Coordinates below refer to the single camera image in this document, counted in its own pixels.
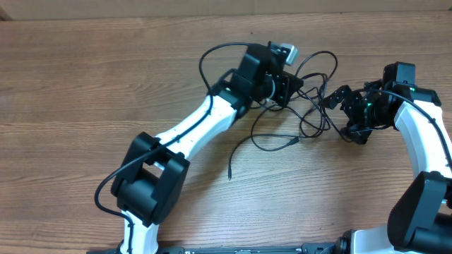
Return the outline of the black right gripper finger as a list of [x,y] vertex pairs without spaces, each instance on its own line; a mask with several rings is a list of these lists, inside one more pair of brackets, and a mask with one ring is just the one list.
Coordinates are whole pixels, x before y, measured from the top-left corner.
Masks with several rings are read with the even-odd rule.
[[352,142],[357,143],[358,145],[365,145],[372,130],[370,128],[360,126],[359,124],[355,124],[342,128],[340,132]]
[[331,95],[321,99],[319,105],[326,109],[335,109],[338,104],[342,103],[351,94],[352,90],[350,89],[350,86],[342,85]]

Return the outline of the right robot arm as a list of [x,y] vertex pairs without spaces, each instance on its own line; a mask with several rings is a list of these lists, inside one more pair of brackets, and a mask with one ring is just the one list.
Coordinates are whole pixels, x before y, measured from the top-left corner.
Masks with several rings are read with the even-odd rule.
[[380,80],[360,90],[339,87],[320,101],[339,107],[348,122],[340,133],[363,145],[376,130],[394,128],[403,137],[413,182],[391,210],[385,225],[349,230],[333,253],[450,253],[451,216],[439,211],[451,204],[451,139],[436,91],[415,83],[411,63],[387,65]]

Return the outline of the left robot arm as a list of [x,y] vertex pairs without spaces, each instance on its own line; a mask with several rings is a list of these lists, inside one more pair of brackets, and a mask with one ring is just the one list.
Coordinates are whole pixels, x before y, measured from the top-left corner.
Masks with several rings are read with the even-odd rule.
[[303,82],[284,68],[298,55],[292,44],[247,43],[237,68],[209,85],[188,117],[155,137],[145,132],[129,146],[111,187],[124,218],[118,253],[156,253],[159,225],[177,202],[191,159],[215,136],[242,118],[254,102],[285,106]]

